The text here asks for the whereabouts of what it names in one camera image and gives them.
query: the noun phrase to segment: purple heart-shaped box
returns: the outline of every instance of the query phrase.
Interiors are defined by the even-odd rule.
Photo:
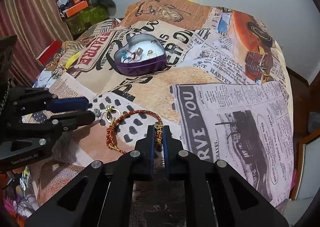
[[[151,41],[153,41],[163,50],[163,53],[154,58],[150,58],[141,62],[122,63],[121,62],[122,51],[127,50],[131,46],[143,41],[150,41],[150,43]],[[139,75],[154,73],[154,72],[163,70],[167,67],[166,54],[162,44],[159,42],[159,40],[156,37],[149,34],[137,34],[132,36],[124,47],[116,51],[114,55],[114,60],[119,71],[123,75],[127,75],[127,76],[139,76]]]

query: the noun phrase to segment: bedspread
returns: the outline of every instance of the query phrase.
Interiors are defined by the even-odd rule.
[[[56,165],[51,161],[41,172],[45,161],[32,165],[31,173],[40,185],[34,184],[35,189],[52,195],[57,191],[43,190],[41,179],[46,178],[47,183],[48,172],[61,162],[79,166],[72,168],[79,172],[93,160],[106,163],[119,158],[121,154],[105,143],[108,122],[103,112],[112,105],[122,113],[133,109],[156,112],[186,150],[210,162],[226,160],[273,206],[289,197],[292,92],[281,49],[262,22],[224,7],[185,0],[142,0],[128,7],[118,26],[114,24],[114,20],[98,24],[68,74],[50,88],[59,97],[87,96],[96,123],[57,142]],[[159,39],[167,68],[144,76],[124,76],[113,55],[127,44],[127,35],[139,33]],[[116,129],[118,147],[132,150],[155,121],[144,114],[125,119]],[[171,226],[184,226],[183,183],[165,181],[162,169],[159,148],[155,181],[135,183],[130,226],[160,226],[164,220]]]

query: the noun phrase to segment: striped curtain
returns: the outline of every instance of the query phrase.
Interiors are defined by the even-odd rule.
[[[32,85],[42,70],[36,58],[54,40],[72,40],[61,18],[57,0],[1,0],[0,36],[17,35],[10,77]]]

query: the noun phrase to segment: silver screw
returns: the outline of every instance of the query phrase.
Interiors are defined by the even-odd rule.
[[[102,163],[101,163],[99,160],[93,161],[93,162],[91,163],[91,166],[92,166],[93,168],[99,168],[101,165],[102,165]]]
[[[136,158],[140,156],[140,152],[138,150],[133,150],[130,152],[130,156],[132,156],[133,158]]]
[[[45,139],[39,139],[39,144],[40,145],[45,145],[47,143],[47,141]]]
[[[180,150],[180,151],[178,152],[178,154],[179,154],[179,156],[181,156],[181,157],[186,157],[187,155],[189,155],[188,151],[186,151],[186,150]]]
[[[227,166],[227,163],[226,163],[226,161],[224,161],[224,160],[218,160],[218,161],[217,161],[217,166],[218,166],[218,167],[226,167],[226,166]]]

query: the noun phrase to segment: baseboard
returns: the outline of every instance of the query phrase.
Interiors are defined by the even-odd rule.
[[[293,76],[294,78],[298,79],[300,82],[305,84],[307,87],[309,87],[309,83],[305,78],[297,74],[295,71],[291,70],[289,67],[286,67],[286,68],[287,68],[288,74],[290,74],[291,76]]]

